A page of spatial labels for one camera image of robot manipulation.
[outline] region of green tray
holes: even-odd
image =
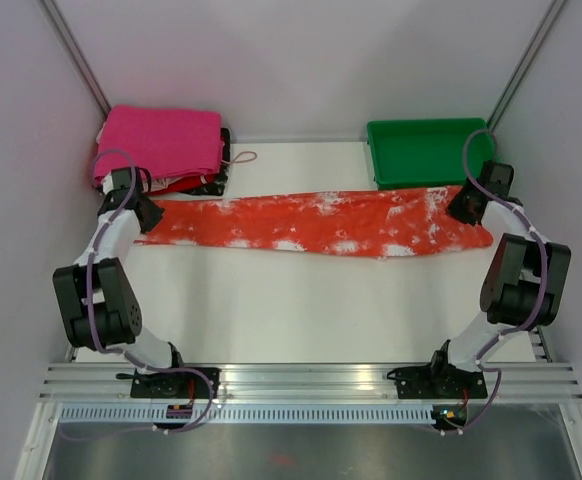
[[[481,118],[387,120],[367,124],[375,181],[380,190],[461,185],[462,147],[471,132],[486,128]],[[469,168],[478,176],[493,157],[488,135],[469,148]]]

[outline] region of folded pink towel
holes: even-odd
[[[98,152],[118,148],[154,178],[210,175],[220,170],[218,150],[222,118],[197,110],[113,107]],[[107,155],[95,167],[97,181],[126,167],[120,155]]]

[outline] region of table surface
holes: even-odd
[[[376,188],[364,143],[237,144],[233,154],[242,150],[258,159],[232,167],[227,198]],[[478,313],[493,248],[382,261],[134,246],[125,271],[144,325],[187,363],[427,362]],[[492,359],[535,361],[528,335]],[[103,356],[81,349],[78,361]]]

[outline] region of orange fabric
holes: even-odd
[[[445,213],[460,187],[158,200],[162,221],[137,243],[397,257],[486,247],[489,232]]]

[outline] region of white wall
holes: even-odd
[[[112,104],[217,109],[240,141],[488,117],[549,0],[59,0]]]
[[[48,362],[66,350],[51,275],[94,227],[96,109],[33,0],[0,0],[0,479]]]
[[[568,5],[497,133],[533,221],[573,251],[548,333],[582,384],[582,0]]]

